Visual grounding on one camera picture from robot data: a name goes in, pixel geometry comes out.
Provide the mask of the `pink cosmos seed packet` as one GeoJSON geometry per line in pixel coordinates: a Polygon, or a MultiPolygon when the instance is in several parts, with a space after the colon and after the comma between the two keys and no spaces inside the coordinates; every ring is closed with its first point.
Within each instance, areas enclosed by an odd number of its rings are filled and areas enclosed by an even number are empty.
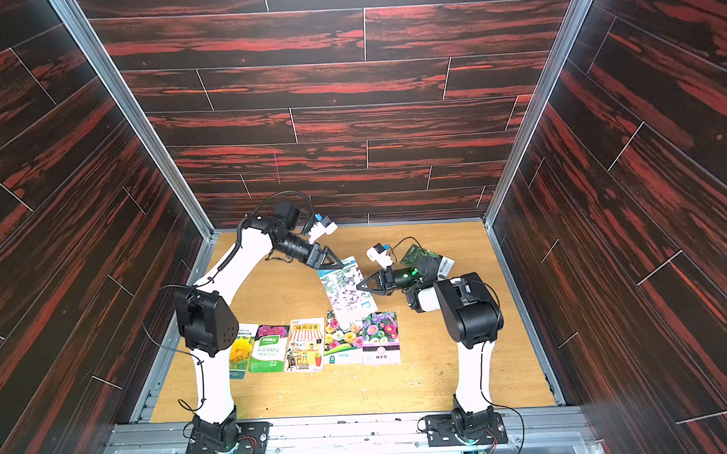
{"type": "Polygon", "coordinates": [[[319,270],[317,272],[330,300],[334,318],[341,326],[349,328],[361,322],[378,307],[371,293],[357,289],[365,279],[354,257],[342,260],[343,269],[319,270]]]}

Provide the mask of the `green gourd seed packet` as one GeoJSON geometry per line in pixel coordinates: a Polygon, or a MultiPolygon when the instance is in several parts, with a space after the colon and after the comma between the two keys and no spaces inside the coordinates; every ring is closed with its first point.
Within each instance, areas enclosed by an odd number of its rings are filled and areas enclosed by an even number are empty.
{"type": "Polygon", "coordinates": [[[451,274],[455,261],[417,244],[412,244],[402,257],[401,264],[413,267],[425,280],[445,280],[451,274]]]}

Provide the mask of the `aster flower seed packet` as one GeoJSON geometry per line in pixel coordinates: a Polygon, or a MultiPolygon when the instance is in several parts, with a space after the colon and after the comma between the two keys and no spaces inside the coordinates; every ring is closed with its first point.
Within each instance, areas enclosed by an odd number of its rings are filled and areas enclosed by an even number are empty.
{"type": "Polygon", "coordinates": [[[396,312],[376,312],[362,324],[363,364],[389,366],[401,364],[398,318],[396,312]]]}

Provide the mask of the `mixed ranunculus seed packet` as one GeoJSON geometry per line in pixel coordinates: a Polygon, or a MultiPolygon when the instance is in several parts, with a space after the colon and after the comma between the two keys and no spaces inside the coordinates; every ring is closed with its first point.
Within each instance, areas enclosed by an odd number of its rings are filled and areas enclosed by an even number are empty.
{"type": "Polygon", "coordinates": [[[363,322],[357,321],[344,325],[330,310],[325,318],[324,362],[335,365],[355,365],[363,363],[362,333],[363,322]]]}

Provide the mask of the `cartoon shop seed packet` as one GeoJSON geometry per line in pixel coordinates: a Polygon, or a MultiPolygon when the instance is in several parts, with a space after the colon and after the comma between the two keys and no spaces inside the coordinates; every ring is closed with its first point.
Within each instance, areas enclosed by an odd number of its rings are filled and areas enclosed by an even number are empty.
{"type": "Polygon", "coordinates": [[[322,370],[325,348],[324,324],[323,318],[296,319],[291,322],[284,372],[320,372],[322,370]]]}

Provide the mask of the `magenta flower green seed packet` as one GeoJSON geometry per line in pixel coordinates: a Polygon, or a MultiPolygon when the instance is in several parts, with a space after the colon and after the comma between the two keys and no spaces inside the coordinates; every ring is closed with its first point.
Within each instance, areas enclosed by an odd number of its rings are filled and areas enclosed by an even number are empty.
{"type": "Polygon", "coordinates": [[[289,327],[262,324],[254,338],[248,372],[274,374],[283,372],[288,349],[289,327]]]}

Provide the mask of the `yellow marigold seed packet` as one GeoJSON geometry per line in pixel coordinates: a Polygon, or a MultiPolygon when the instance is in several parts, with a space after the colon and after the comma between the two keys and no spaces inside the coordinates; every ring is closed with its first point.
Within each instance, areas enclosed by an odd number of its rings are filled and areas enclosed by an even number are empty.
{"type": "Polygon", "coordinates": [[[246,376],[258,330],[258,324],[239,324],[237,338],[230,350],[229,367],[232,380],[244,379],[246,376]]]}

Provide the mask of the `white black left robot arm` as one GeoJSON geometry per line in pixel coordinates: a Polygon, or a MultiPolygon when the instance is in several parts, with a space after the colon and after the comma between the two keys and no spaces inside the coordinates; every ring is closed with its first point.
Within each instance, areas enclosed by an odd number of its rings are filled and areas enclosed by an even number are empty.
{"type": "Polygon", "coordinates": [[[175,289],[178,332],[196,368],[198,405],[193,409],[192,433],[219,450],[232,449],[239,437],[229,367],[239,322],[230,304],[245,279],[274,252],[314,270],[343,266],[332,250],[318,242],[336,231],[332,218],[312,212],[297,233],[299,215],[292,202],[276,204],[269,216],[252,212],[239,223],[234,245],[207,272],[204,282],[175,289]]]}

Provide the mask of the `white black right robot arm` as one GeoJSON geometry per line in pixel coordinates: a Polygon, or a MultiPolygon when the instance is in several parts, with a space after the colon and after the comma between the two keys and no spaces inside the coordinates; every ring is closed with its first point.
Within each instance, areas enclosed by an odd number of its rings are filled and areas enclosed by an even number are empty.
{"type": "Polygon", "coordinates": [[[503,329],[504,316],[493,290],[475,272],[449,276],[452,263],[438,254],[422,254],[409,267],[386,266],[357,283],[359,291],[389,296],[404,293],[417,313],[442,313],[457,344],[459,377],[451,428],[468,442],[484,434],[497,436],[503,423],[489,396],[490,358],[503,329]]]}

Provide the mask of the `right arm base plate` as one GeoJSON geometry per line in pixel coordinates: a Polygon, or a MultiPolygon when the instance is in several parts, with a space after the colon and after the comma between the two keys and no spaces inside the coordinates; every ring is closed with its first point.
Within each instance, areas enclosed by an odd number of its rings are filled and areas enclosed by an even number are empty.
{"type": "Polygon", "coordinates": [[[426,415],[420,419],[417,429],[424,433],[429,446],[494,445],[503,446],[508,442],[506,426],[497,412],[470,412],[465,415],[449,414],[426,415]]]}

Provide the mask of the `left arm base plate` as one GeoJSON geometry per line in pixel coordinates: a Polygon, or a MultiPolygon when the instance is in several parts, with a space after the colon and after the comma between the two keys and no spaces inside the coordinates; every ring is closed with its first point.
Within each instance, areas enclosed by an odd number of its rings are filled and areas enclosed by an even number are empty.
{"type": "Polygon", "coordinates": [[[199,422],[192,427],[185,454],[264,454],[271,427],[257,421],[199,422]]]}

